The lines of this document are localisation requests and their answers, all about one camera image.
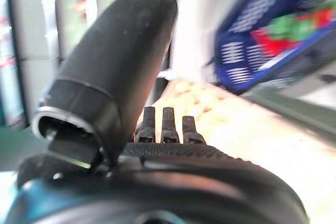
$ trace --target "metal frame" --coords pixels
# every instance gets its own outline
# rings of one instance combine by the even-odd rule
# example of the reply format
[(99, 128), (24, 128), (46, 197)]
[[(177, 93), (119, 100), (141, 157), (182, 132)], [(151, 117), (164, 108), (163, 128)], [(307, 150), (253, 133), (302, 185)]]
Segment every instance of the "metal frame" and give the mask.
[(60, 48), (58, 39), (59, 35), (56, 22), (56, 0), (42, 0), (42, 5), (46, 20), (46, 38), (49, 48), (49, 59), (51, 61), (51, 64), (54, 65), (53, 69), (55, 75), (58, 72), (58, 67), (60, 63)]
[(22, 107), (23, 107), (23, 124), (25, 127), (29, 126), (29, 120), (28, 120), (28, 112), (27, 112), (27, 99), (24, 89), (24, 82), (23, 82), (23, 73), (22, 73), (22, 66), (21, 66), (21, 54), (18, 49), (18, 42), (17, 42), (17, 29), (16, 29), (16, 23), (15, 23), (15, 6), (14, 6), (14, 0), (7, 0), (8, 3), (8, 16), (9, 21), (12, 27), (12, 41), (13, 41), (13, 52), (14, 52), (14, 59), (16, 63), (17, 68), (17, 76), (18, 76), (18, 85), (19, 85), (19, 91), (20, 91), (20, 98), (22, 101)]

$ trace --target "white wall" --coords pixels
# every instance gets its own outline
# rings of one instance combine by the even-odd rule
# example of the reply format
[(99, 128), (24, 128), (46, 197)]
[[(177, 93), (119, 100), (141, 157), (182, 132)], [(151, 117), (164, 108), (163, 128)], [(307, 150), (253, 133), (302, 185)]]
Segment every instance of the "white wall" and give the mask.
[(177, 0), (179, 17), (173, 38), (171, 68), (178, 77), (213, 81), (202, 70), (214, 55), (214, 36), (237, 0)]
[(15, 26), (26, 104), (31, 118), (34, 106), (53, 75), (45, 37), (42, 0), (14, 0)]

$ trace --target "blurry background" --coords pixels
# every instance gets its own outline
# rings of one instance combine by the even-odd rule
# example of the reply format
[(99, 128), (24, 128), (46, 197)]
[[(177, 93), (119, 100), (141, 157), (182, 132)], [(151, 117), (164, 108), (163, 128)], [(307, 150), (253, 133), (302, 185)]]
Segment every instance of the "blurry background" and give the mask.
[[(35, 106), (85, 31), (113, 1), (0, 0), (0, 171), (15, 170), (25, 157), (45, 148), (47, 143), (29, 128)], [(296, 190), (309, 192), (304, 198), (312, 203), (310, 209), (317, 209), (315, 216), (319, 209), (331, 209), (326, 198), (334, 195), (327, 184), (336, 180), (336, 0), (177, 2), (172, 44), (147, 105), (160, 98), (170, 80), (179, 79), (170, 86), (169, 99), (157, 104), (191, 113), (203, 126), (197, 126), (200, 133), (209, 133), (206, 141), (217, 141), (216, 147), (229, 155), (244, 153), (287, 175)], [(214, 95), (210, 85), (194, 82), (220, 88)], [(221, 92), (225, 99), (214, 99)], [(275, 113), (261, 112), (246, 100)], [(321, 145), (311, 147), (310, 138)], [(311, 177), (301, 176), (305, 169), (319, 181), (307, 183)], [(310, 198), (310, 191), (316, 198)], [(336, 221), (333, 216), (314, 223)]]
[(0, 0), (0, 122), (28, 125), (62, 61), (114, 0)]

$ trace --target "red object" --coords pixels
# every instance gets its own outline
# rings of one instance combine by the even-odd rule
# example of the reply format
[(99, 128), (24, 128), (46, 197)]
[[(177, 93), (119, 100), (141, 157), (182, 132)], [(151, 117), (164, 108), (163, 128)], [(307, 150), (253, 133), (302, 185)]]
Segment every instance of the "red object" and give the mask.
[(274, 57), (292, 46), (292, 43), (286, 39), (272, 39), (265, 27), (251, 31), (251, 35), (267, 57)]
[(320, 10), (318, 12), (313, 13), (316, 28), (320, 28), (329, 24), (329, 22), (332, 20), (333, 13), (334, 13), (333, 8)]

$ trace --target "textured rubber surface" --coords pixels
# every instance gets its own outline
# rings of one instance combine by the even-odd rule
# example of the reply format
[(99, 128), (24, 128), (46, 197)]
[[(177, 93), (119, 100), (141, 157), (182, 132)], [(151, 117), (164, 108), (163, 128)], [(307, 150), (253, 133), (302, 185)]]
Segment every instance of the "textured rubber surface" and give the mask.
[(198, 144), (135, 144), (129, 143), (123, 150), (126, 156), (188, 157), (206, 159), (234, 159), (218, 149)]

